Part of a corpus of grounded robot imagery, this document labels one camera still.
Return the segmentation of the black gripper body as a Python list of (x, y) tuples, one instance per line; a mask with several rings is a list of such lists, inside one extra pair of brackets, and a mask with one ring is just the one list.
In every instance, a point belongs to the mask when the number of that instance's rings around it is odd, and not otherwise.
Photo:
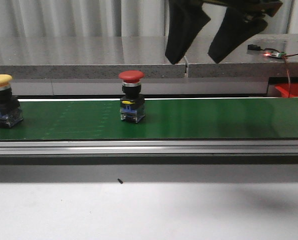
[(280, 0), (203, 0), (202, 2), (234, 8), (249, 15), (257, 13), (270, 17), (273, 17), (283, 5)]

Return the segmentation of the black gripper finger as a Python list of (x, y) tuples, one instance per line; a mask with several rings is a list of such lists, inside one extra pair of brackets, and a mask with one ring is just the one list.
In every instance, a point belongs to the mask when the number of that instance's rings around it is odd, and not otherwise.
[(245, 15), (234, 8), (227, 8), (223, 21), (208, 50), (215, 63), (220, 63), (239, 45), (266, 29), (263, 18), (247, 20)]
[(203, 11), (202, 0), (170, 0), (169, 30), (165, 56), (177, 64), (202, 28), (211, 20)]

